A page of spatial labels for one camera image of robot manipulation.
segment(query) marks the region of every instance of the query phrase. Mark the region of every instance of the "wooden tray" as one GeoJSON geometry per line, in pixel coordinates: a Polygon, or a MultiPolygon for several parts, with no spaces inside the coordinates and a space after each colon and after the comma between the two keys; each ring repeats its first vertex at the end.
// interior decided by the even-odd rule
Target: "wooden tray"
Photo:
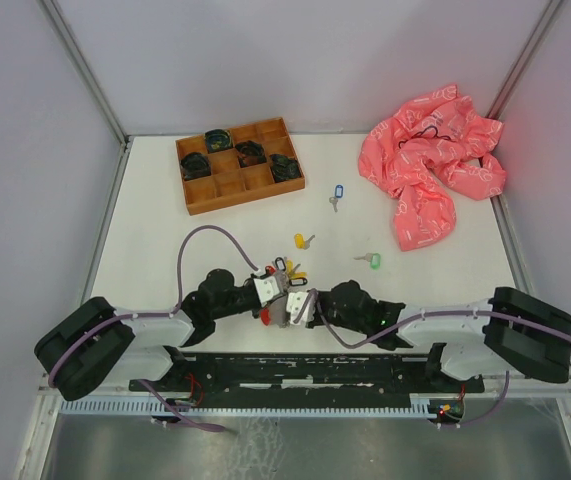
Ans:
{"type": "Polygon", "coordinates": [[[200,152],[207,156],[212,174],[194,180],[185,180],[181,169],[181,181],[185,205],[190,215],[231,207],[240,203],[272,197],[305,188],[305,174],[300,162],[300,178],[276,183],[270,167],[270,155],[280,153],[298,161],[292,139],[282,118],[273,118],[226,129],[232,136],[232,148],[207,153],[205,136],[176,140],[176,152],[180,162],[187,154],[200,152]],[[248,140],[259,143],[265,149],[267,163],[242,167],[234,146],[248,140]]]}

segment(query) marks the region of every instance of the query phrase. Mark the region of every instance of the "pink fabric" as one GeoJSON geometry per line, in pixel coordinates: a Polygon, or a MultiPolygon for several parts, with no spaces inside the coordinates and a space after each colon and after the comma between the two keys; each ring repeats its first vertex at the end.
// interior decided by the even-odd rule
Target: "pink fabric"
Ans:
{"type": "Polygon", "coordinates": [[[502,129],[447,85],[407,102],[370,132],[358,171],[399,199],[393,219],[401,250],[426,247],[454,229],[454,202],[436,178],[475,200],[503,191],[505,170],[489,153],[502,129]],[[465,163],[476,158],[481,167],[465,163]]]}

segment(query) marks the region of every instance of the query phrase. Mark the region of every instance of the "key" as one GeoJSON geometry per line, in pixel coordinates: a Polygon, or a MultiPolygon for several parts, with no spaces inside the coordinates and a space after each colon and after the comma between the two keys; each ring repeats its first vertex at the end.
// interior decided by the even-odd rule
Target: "key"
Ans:
{"type": "Polygon", "coordinates": [[[372,270],[378,270],[381,266],[381,256],[378,253],[366,253],[362,257],[354,257],[354,260],[365,260],[369,262],[372,270]]]}
{"type": "Polygon", "coordinates": [[[291,260],[287,261],[287,275],[289,275],[289,278],[294,278],[294,275],[296,275],[296,270],[298,270],[299,268],[301,268],[301,264],[297,263],[296,265],[294,265],[294,262],[292,262],[291,260]]]}
{"type": "Polygon", "coordinates": [[[309,244],[312,243],[312,240],[314,240],[315,237],[316,235],[312,235],[307,240],[305,240],[305,245],[303,245],[303,250],[307,250],[309,248],[309,244]]]}
{"type": "Polygon", "coordinates": [[[373,253],[366,253],[362,257],[354,257],[354,260],[365,260],[366,262],[371,262],[374,258],[373,253]]]}

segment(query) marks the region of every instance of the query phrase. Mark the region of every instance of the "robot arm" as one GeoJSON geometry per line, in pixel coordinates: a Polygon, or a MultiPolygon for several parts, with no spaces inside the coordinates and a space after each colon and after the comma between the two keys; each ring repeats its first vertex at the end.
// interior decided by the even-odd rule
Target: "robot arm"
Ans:
{"type": "Polygon", "coordinates": [[[185,297],[175,313],[137,316],[95,297],[45,335],[36,345],[35,354],[47,372],[68,355],[55,385],[66,400],[77,400],[101,384],[161,379],[174,363],[173,349],[203,341],[214,333],[217,319],[251,312],[281,327],[314,328],[325,326],[326,321],[367,337],[399,325],[395,332],[372,343],[391,351],[429,348],[425,374],[433,385],[460,383],[476,375],[509,369],[547,382],[568,380],[571,344],[566,340],[476,315],[493,311],[520,316],[571,335],[571,316],[514,289],[497,288],[493,298],[474,304],[426,310],[374,300],[353,280],[329,292],[293,292],[291,287],[282,269],[270,268],[264,275],[252,275],[240,287],[234,286],[230,272],[218,269],[185,297]],[[316,296],[318,301],[311,301],[316,296]],[[434,310],[440,312],[438,318],[429,316],[434,310]],[[85,332],[126,313],[130,318],[114,322],[69,354],[70,347],[85,332]],[[403,324],[417,314],[418,321],[403,324]]]}

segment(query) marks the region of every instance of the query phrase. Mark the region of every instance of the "key tag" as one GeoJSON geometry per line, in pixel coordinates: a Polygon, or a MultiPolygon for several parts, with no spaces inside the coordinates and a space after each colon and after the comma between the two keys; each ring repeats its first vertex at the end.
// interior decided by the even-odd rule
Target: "key tag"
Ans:
{"type": "Polygon", "coordinates": [[[277,270],[287,272],[287,263],[283,257],[276,257],[276,260],[274,260],[274,266],[277,270]]]}
{"type": "Polygon", "coordinates": [[[305,277],[292,278],[289,281],[289,285],[290,287],[304,287],[305,285],[307,285],[307,278],[305,277]]]}
{"type": "Polygon", "coordinates": [[[296,235],[294,235],[294,244],[296,244],[296,248],[298,249],[304,249],[305,248],[305,239],[303,238],[303,235],[301,235],[300,233],[297,233],[296,235]]]}
{"type": "Polygon", "coordinates": [[[378,253],[372,255],[372,260],[369,262],[369,266],[372,270],[378,270],[381,266],[381,256],[378,253]]]}

